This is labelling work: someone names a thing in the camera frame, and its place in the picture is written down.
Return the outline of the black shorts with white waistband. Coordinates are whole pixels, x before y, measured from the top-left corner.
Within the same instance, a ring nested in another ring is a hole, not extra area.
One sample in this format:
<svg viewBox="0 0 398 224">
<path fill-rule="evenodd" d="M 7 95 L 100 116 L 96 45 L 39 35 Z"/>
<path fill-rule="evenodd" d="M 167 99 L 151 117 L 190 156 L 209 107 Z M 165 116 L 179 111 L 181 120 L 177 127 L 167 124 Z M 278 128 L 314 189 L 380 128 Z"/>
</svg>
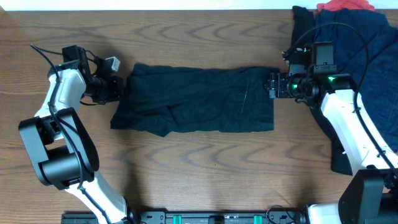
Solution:
<svg viewBox="0 0 398 224">
<path fill-rule="evenodd" d="M 112 129 L 251 133 L 274 129 L 264 84 L 272 67 L 202 69 L 137 63 L 111 119 Z"/>
</svg>

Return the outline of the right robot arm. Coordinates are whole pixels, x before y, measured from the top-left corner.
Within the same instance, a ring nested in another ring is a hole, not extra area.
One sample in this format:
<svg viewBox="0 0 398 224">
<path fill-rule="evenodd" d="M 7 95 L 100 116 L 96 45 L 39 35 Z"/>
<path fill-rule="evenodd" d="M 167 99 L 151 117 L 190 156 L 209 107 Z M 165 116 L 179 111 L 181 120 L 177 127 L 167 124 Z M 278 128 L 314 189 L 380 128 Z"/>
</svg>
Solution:
<svg viewBox="0 0 398 224">
<path fill-rule="evenodd" d="M 353 179 L 335 203 L 309 205 L 298 223 L 397 223 L 397 154 L 369 117 L 348 74 L 272 73 L 270 98 L 294 98 L 319 109 L 348 157 Z"/>
</svg>

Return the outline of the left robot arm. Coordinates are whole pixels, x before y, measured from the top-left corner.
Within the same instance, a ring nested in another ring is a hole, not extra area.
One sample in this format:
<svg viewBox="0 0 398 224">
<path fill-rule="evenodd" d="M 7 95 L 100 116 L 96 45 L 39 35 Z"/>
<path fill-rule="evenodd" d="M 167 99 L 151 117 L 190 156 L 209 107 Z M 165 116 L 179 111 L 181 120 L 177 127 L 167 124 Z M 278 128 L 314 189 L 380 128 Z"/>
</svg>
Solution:
<svg viewBox="0 0 398 224">
<path fill-rule="evenodd" d="M 80 199 L 98 223 L 131 223 L 126 200 L 99 171 L 98 152 L 78 117 L 86 90 L 78 62 L 55 66 L 48 79 L 42 106 L 18 127 L 37 178 Z"/>
</svg>

